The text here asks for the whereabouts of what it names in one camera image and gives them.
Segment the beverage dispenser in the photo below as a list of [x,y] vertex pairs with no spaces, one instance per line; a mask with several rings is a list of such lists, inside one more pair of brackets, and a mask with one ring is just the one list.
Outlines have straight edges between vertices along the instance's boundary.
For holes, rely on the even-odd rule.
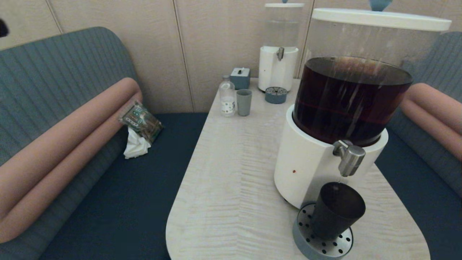
[[264,43],[260,48],[258,88],[292,88],[298,58],[298,29],[304,4],[265,4]]
[[286,113],[274,181],[300,208],[325,183],[363,179],[388,141],[386,123],[450,20],[317,8],[295,105]]

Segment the beige wall panel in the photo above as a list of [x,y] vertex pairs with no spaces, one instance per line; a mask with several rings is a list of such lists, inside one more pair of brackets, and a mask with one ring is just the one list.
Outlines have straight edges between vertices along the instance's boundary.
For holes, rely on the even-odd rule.
[[[250,68],[258,76],[263,44],[264,4],[275,0],[175,0],[189,83],[196,111],[209,111],[221,75],[234,67]],[[298,48],[301,61],[312,0],[303,2]]]
[[[366,0],[315,0],[314,8],[352,8],[370,10],[369,1]],[[462,31],[462,0],[393,0],[385,9],[388,12],[404,12],[419,15],[428,15],[451,19],[450,31]],[[306,49],[303,54],[306,60]],[[303,67],[300,68],[299,77],[302,76]]]
[[51,0],[64,32],[103,26],[127,47],[154,113],[192,112],[172,0]]
[[45,0],[0,0],[0,18],[10,31],[0,50],[60,33]]

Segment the bottle label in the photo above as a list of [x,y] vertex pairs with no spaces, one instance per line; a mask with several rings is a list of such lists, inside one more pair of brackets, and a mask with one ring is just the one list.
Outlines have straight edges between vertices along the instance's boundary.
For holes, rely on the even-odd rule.
[[221,102],[221,111],[223,113],[226,113],[226,114],[234,113],[234,108],[235,108],[234,101],[232,101],[232,102],[224,102],[224,101],[222,101]]

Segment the drip tray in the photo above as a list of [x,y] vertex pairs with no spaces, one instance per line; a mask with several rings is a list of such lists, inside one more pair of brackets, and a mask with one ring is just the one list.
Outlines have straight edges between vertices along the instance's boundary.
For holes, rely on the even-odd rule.
[[311,229],[310,223],[315,205],[315,203],[308,204],[300,209],[292,228],[295,244],[310,260],[340,259],[353,246],[353,232],[351,228],[348,228],[334,240],[324,240],[317,237]]

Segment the dark tea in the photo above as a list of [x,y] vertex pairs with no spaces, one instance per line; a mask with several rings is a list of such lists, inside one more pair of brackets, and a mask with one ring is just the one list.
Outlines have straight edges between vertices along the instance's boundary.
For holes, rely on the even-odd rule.
[[379,139],[411,83],[408,72],[384,62],[312,58],[305,64],[292,118],[320,141],[368,146]]

